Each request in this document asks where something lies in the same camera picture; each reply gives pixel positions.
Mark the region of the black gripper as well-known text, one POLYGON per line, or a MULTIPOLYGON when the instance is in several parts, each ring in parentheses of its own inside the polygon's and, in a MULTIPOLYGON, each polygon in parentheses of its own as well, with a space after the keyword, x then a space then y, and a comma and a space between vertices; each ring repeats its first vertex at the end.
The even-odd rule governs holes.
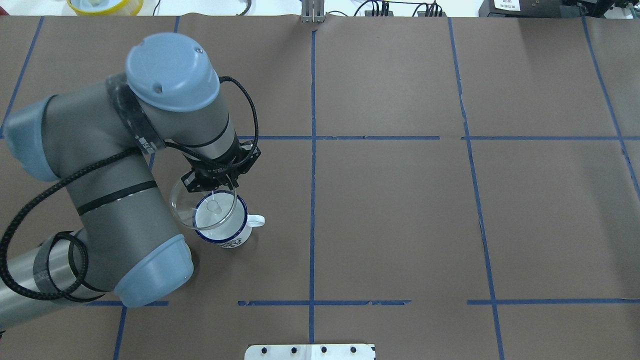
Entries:
POLYGON ((236 189, 240 175, 246 174, 262 155, 253 141, 233 141, 217 158, 197 154, 196 148, 183 145, 180 151, 190 164, 190 171, 180 179, 189 193, 216 191, 220 187, 236 189))

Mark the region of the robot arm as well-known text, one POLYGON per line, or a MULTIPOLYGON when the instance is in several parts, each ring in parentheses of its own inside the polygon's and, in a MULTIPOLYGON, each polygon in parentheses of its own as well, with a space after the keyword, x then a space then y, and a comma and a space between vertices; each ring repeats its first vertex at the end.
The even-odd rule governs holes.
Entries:
POLYGON ((51 95, 7 117, 3 135, 30 176, 52 186, 24 205, 1 238, 1 331, 87 305, 113 293, 128 308, 153 303, 194 273, 191 251, 146 161, 166 148, 183 153, 187 193, 237 189, 254 165, 254 135, 240 142, 219 76, 206 50, 178 32, 147 36, 125 70, 102 82, 51 95), (66 189, 82 228, 50 235, 8 258, 19 226, 66 189))

